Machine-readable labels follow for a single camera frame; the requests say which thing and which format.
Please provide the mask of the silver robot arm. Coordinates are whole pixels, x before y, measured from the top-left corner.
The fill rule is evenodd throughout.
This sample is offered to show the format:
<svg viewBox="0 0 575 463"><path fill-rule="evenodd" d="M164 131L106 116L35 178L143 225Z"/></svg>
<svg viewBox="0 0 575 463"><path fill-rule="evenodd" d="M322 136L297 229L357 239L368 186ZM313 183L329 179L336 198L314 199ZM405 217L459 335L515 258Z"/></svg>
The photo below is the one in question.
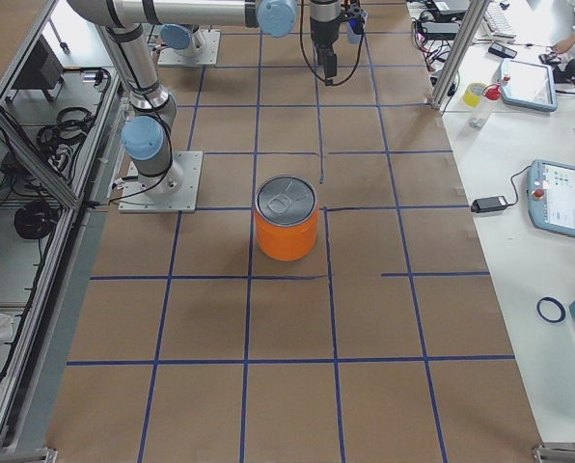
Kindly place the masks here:
<svg viewBox="0 0 575 463"><path fill-rule="evenodd" d="M187 30L238 26L282 38L308 18L322 80L330 85L337 74L333 44L348 19L338 1L315 1L309 13L293 1L72 1L70 6L95 25L125 84L133 117L123 127L122 144L137 170L139 194L152 205L175 199L187 184L172 148L177 104L161 83L145 42L145 25L174 24Z"/></svg>

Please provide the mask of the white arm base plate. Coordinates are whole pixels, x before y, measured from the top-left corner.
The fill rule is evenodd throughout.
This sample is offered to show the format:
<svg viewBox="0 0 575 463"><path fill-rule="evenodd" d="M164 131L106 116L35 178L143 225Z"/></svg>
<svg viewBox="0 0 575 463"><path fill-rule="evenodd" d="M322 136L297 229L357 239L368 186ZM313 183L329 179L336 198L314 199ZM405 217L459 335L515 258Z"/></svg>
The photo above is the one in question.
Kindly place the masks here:
<svg viewBox="0 0 575 463"><path fill-rule="evenodd" d="M121 213L193 213L196 210L199 183L204 154L201 151L175 151L173 163L167 176L151 181L149 177L138 176L132 161L127 174L135 179L124 184L124 199L119 201Z"/></svg>
<svg viewBox="0 0 575 463"><path fill-rule="evenodd" d="M192 36L187 48L163 48L158 55L158 65L177 68L215 66L220 40L219 29L200 29Z"/></svg>

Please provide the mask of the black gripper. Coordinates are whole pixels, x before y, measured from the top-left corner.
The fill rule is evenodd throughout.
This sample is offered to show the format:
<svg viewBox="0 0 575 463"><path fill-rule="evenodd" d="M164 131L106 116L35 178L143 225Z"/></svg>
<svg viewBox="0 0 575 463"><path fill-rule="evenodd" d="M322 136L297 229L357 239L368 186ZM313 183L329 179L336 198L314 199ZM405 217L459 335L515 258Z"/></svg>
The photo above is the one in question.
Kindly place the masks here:
<svg viewBox="0 0 575 463"><path fill-rule="evenodd" d="M335 78L337 76L337 55L333 44L315 44L316 63L322 68L324 78Z"/></svg>

